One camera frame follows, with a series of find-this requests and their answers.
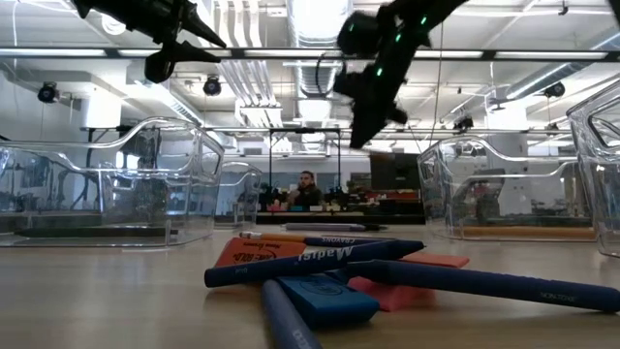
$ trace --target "security camera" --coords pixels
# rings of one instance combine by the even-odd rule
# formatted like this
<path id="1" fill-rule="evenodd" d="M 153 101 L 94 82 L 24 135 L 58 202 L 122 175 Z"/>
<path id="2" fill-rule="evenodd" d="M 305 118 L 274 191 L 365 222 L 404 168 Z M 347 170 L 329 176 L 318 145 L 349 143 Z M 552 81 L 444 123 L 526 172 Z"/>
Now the security camera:
<path id="1" fill-rule="evenodd" d="M 207 96 L 217 96 L 222 92 L 222 84 L 219 76 L 209 76 L 206 78 L 204 87 L 202 88 Z"/>
<path id="2" fill-rule="evenodd" d="M 548 88 L 546 88 L 542 94 L 544 95 L 544 97 L 546 98 L 551 98 L 551 97 L 562 97 L 564 96 L 564 93 L 566 92 L 566 87 L 564 87 L 564 84 L 562 82 L 558 82 L 555 83 L 551 86 L 549 86 Z"/>
<path id="3" fill-rule="evenodd" d="M 43 87 L 37 94 L 39 101 L 46 104 L 53 104 L 60 100 L 60 91 L 56 89 L 56 82 L 44 82 Z"/>

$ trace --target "person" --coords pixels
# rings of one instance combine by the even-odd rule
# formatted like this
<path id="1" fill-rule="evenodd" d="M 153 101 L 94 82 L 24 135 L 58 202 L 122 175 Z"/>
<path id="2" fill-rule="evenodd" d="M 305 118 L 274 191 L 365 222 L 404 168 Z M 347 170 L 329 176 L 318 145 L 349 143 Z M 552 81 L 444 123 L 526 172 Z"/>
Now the person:
<path id="1" fill-rule="evenodd" d="M 314 174 L 304 171 L 299 176 L 297 189 L 289 194 L 289 206 L 318 206 L 323 203 L 323 193 L 317 187 Z"/>

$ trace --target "eraser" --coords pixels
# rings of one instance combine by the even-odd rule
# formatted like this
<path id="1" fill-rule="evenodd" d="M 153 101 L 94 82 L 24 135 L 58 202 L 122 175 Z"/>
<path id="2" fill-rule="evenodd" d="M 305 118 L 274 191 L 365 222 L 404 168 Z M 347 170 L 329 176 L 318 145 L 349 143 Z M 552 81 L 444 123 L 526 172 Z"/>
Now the eraser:
<path id="1" fill-rule="evenodd" d="M 432 298 L 435 292 L 418 287 L 386 285 L 364 277 L 352 278 L 349 280 L 349 287 L 379 301 L 379 307 L 383 311 L 396 311 L 408 307 L 418 300 Z"/>
<path id="2" fill-rule="evenodd" d="M 400 261 L 436 267 L 463 268 L 469 263 L 469 258 L 414 252 L 401 258 Z"/>
<path id="3" fill-rule="evenodd" d="M 311 329 L 363 323 L 379 310 L 377 300 L 325 275 L 277 280 Z"/>
<path id="4" fill-rule="evenodd" d="M 305 243 L 232 238 L 222 250 L 215 267 L 235 266 L 250 262 L 298 256 Z"/>
<path id="5" fill-rule="evenodd" d="M 462 268 L 469 263 L 469 258 L 415 252 L 403 257 L 400 261 L 429 266 Z M 396 311 L 411 306 L 417 301 L 431 300 L 435 296 L 434 290 L 402 285 L 386 285 L 363 277 L 352 278 L 349 280 L 348 285 L 379 301 L 383 311 Z"/>

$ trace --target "wooden table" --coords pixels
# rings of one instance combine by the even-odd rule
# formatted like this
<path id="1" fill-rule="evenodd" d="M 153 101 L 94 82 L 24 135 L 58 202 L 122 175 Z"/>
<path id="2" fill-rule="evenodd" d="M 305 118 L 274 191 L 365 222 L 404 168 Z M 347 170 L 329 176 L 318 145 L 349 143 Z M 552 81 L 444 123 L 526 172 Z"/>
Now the wooden table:
<path id="1" fill-rule="evenodd" d="M 259 231 L 279 230 L 259 227 Z M 423 238 L 422 227 L 382 236 Z M 268 348 L 256 287 L 209 291 L 202 273 L 229 234 L 174 249 L 0 250 L 2 348 Z M 425 237 L 475 270 L 620 288 L 620 260 L 595 243 L 466 242 Z M 434 303 L 318 332 L 324 348 L 617 348 L 620 317 L 568 307 L 437 292 Z"/>

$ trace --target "transparent plastic tray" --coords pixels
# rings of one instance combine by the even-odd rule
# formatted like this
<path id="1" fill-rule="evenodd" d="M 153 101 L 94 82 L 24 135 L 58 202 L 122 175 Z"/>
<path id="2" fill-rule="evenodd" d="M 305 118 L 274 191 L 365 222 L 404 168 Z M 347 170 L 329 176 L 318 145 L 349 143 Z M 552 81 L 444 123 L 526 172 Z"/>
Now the transparent plastic tray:
<path id="1" fill-rule="evenodd" d="M 620 257 L 620 82 L 574 106 L 567 115 L 599 250 Z"/>
<path id="2" fill-rule="evenodd" d="M 509 157 L 478 137 L 418 159 L 426 224 L 448 238 L 593 240 L 575 157 Z"/>
<path id="3" fill-rule="evenodd" d="M 261 177 L 256 167 L 242 162 L 224 162 L 215 216 L 216 230 L 252 228 L 256 224 Z"/>
<path id="4" fill-rule="evenodd" d="M 223 148 L 149 118 L 109 143 L 0 143 L 1 246 L 166 246 L 208 237 Z"/>

